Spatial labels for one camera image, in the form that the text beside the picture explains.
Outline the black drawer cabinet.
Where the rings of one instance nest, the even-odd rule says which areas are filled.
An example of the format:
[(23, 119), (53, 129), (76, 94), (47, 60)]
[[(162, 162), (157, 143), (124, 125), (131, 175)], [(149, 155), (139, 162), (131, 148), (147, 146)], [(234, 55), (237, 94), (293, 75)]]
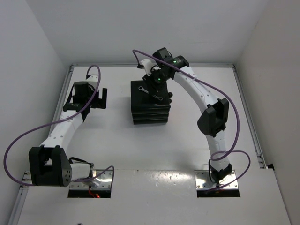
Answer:
[(169, 104), (169, 99), (171, 98), (168, 97), (169, 91), (167, 84), (164, 84), (160, 91), (163, 97), (162, 101), (139, 91), (139, 86), (143, 86), (147, 89), (146, 83), (143, 80), (130, 82), (130, 100), (133, 123), (135, 125), (167, 123), (169, 111), (171, 109), (171, 105)]

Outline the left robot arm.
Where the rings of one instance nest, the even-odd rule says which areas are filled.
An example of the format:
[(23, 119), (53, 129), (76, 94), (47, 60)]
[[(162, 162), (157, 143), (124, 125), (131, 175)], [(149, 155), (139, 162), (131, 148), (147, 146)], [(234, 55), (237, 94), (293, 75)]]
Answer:
[(90, 110), (105, 109), (107, 89), (99, 97), (98, 76), (75, 82), (71, 88), (60, 122), (48, 138), (29, 151), (31, 182), (34, 186), (66, 187), (72, 181), (89, 179), (92, 164), (84, 160), (72, 163), (66, 151), (76, 130), (86, 120)]

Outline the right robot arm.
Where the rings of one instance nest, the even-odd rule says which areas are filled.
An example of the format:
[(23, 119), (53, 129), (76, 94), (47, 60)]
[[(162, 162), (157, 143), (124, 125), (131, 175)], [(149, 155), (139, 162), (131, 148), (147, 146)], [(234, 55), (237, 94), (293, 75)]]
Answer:
[(232, 172), (225, 145), (225, 124), (228, 120), (229, 100), (220, 99), (211, 93), (198, 82), (189, 62), (183, 56), (173, 57), (166, 48), (157, 50), (150, 60), (139, 61), (138, 68), (146, 72), (142, 79), (147, 89), (140, 88), (140, 91), (160, 100), (161, 96), (158, 92), (167, 80), (172, 79), (195, 101), (201, 112), (197, 125), (206, 136), (210, 151), (210, 179), (218, 185)]

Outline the silver wrench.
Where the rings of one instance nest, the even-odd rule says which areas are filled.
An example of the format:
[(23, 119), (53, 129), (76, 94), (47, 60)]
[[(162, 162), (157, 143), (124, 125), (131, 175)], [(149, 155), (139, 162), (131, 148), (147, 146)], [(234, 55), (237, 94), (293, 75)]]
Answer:
[(159, 96), (157, 96), (157, 95), (151, 95), (143, 86), (139, 86), (138, 87), (138, 90), (139, 91), (142, 91), (142, 92), (144, 92), (144, 93), (146, 93), (146, 94), (148, 94), (149, 96), (151, 96), (151, 97), (153, 97), (153, 98), (155, 98), (155, 99), (157, 99), (157, 100), (159, 100), (159, 101), (162, 101), (163, 100), (163, 98), (162, 97), (159, 97)]

